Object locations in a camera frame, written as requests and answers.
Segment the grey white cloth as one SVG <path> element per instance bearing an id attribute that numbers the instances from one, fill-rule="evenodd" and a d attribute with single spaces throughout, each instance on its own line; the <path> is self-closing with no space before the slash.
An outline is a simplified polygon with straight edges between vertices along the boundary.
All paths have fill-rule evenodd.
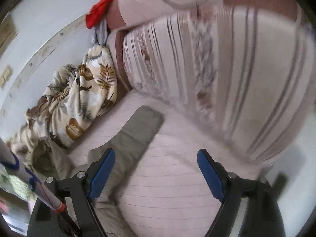
<path id="1" fill-rule="evenodd" d="M 92 28 L 93 34 L 91 37 L 91 43 L 101 46 L 105 46 L 108 39 L 108 25 L 105 19 L 101 20 L 96 26 Z"/>

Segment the striped floral sofa cushion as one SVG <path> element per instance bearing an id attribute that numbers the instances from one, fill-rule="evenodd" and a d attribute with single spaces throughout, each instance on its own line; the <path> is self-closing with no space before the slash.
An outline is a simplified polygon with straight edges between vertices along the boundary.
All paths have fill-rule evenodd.
<path id="1" fill-rule="evenodd" d="M 315 101 L 315 36 L 254 7 L 181 11 L 123 41 L 134 89 L 209 128 L 241 157 L 269 164 L 291 144 Z"/>

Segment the pink quilted mattress cover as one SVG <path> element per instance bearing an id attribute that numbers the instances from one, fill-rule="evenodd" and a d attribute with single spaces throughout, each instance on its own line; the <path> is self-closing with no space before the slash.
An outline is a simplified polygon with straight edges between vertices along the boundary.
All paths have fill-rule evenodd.
<path id="1" fill-rule="evenodd" d="M 95 212 L 109 236 L 204 236 L 220 202 L 199 169 L 198 151 L 206 149 L 214 161 L 242 178 L 255 179 L 261 167 L 234 155 L 165 103 L 129 92 L 71 147 L 70 160 L 76 169 L 88 165 L 91 150 L 113 138 L 143 105 L 162 113 L 164 122 L 113 200 L 97 201 Z"/>

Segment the leaf print beige blanket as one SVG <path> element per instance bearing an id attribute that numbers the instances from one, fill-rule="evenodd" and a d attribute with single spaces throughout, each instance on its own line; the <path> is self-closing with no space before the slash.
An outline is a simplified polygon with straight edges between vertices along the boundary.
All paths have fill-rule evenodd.
<path id="1" fill-rule="evenodd" d="M 79 66 L 59 68 L 26 122 L 9 140 L 10 149 L 31 165 L 40 142 L 50 138 L 66 150 L 117 99 L 117 77 L 108 48 L 96 45 Z"/>

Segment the red cloth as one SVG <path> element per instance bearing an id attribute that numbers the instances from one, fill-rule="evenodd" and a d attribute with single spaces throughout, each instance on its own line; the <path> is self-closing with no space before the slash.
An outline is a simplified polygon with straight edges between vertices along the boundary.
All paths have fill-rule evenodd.
<path id="1" fill-rule="evenodd" d="M 92 29 L 103 20 L 112 2 L 113 0 L 100 0 L 92 6 L 85 19 L 88 29 Z"/>

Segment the grey-brown quilted hooded jacket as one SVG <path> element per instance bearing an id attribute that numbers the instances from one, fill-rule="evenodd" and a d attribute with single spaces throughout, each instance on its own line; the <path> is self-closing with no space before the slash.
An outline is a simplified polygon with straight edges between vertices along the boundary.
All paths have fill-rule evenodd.
<path id="1" fill-rule="evenodd" d="M 149 106 L 141 106 L 110 141 L 89 152 L 88 167 L 98 161 L 108 148 L 112 148 L 116 155 L 108 181 L 101 195 L 92 203 L 106 236 L 135 236 L 118 207 L 115 192 L 135 169 L 163 122 L 162 113 Z M 46 186 L 59 198 L 71 199 L 70 186 L 74 176 L 77 175 L 68 179 L 53 179 Z"/>

